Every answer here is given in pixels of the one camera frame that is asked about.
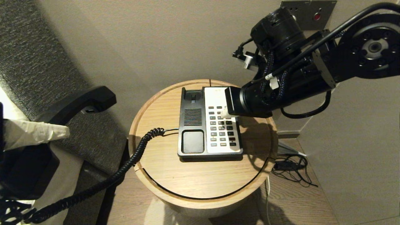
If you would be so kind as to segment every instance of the wooden tabletop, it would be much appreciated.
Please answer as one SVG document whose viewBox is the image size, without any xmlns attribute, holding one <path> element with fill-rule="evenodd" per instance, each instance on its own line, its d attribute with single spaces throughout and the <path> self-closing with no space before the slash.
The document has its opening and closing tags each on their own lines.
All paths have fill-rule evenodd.
<svg viewBox="0 0 400 225">
<path fill-rule="evenodd" d="M 149 130 L 178 128 L 182 87 L 201 90 L 203 86 L 232 84 L 191 80 L 154 95 L 132 123 L 129 135 L 131 153 Z M 178 134 L 175 133 L 149 141 L 135 167 L 136 174 L 154 194 L 176 205 L 202 208 L 199 203 L 225 201 L 222 205 L 226 205 L 240 201 L 268 176 L 276 158 L 278 138 L 272 118 L 240 117 L 239 125 L 244 151 L 240 161 L 181 162 L 177 155 Z"/>
</svg>

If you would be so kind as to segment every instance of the metal mounting plate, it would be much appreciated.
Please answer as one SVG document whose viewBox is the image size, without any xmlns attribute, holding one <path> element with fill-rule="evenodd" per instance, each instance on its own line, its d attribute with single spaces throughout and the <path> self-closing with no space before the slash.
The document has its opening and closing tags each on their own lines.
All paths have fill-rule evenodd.
<svg viewBox="0 0 400 225">
<path fill-rule="evenodd" d="M 323 30 L 336 5 L 336 0 L 282 1 L 281 7 L 290 10 L 302 30 Z"/>
</svg>

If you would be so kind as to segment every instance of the wooden floor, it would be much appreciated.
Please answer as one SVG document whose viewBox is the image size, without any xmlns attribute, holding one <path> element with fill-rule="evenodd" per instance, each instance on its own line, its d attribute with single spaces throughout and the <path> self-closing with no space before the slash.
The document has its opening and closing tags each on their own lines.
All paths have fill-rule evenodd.
<svg viewBox="0 0 400 225">
<path fill-rule="evenodd" d="M 302 152 L 297 139 L 281 139 Z M 311 165 L 308 174 L 319 184 Z M 283 224 L 338 224 L 324 192 L 319 187 L 303 187 L 270 175 L 268 215 L 271 225 Z M 153 195 L 130 170 L 115 192 L 108 218 L 109 225 L 264 225 L 268 224 L 265 186 L 257 189 L 238 209 L 217 218 L 191 218 L 176 213 Z"/>
</svg>

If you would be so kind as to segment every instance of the white keypad panel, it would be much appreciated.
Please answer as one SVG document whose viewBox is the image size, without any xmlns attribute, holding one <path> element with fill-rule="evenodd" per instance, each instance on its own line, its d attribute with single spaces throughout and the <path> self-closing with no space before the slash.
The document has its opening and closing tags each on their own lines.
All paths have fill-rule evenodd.
<svg viewBox="0 0 400 225">
<path fill-rule="evenodd" d="M 204 88 L 207 151 L 209 153 L 240 151 L 236 117 L 221 118 L 221 112 L 226 107 L 225 89 L 226 87 Z"/>
</svg>

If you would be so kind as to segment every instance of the red light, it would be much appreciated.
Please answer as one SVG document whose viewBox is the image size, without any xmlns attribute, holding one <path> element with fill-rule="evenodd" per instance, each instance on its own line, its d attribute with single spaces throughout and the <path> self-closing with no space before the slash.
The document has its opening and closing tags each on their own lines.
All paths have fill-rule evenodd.
<svg viewBox="0 0 400 225">
<path fill-rule="evenodd" d="M 319 20 L 321 18 L 321 14 L 319 14 L 319 13 L 316 13 L 316 14 L 314 14 L 314 20 Z"/>
</svg>

